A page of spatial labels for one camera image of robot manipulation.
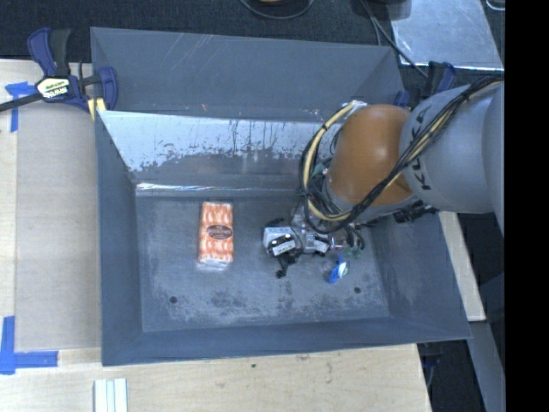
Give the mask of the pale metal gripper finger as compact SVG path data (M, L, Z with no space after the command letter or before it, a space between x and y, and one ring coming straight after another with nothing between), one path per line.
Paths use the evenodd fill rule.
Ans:
M295 238L273 239L268 244L269 253L277 258L285 254L294 254L298 250Z
M277 244L286 243L289 240L295 240L296 236L293 229L289 226L265 227L262 233L262 243L271 245L275 240Z

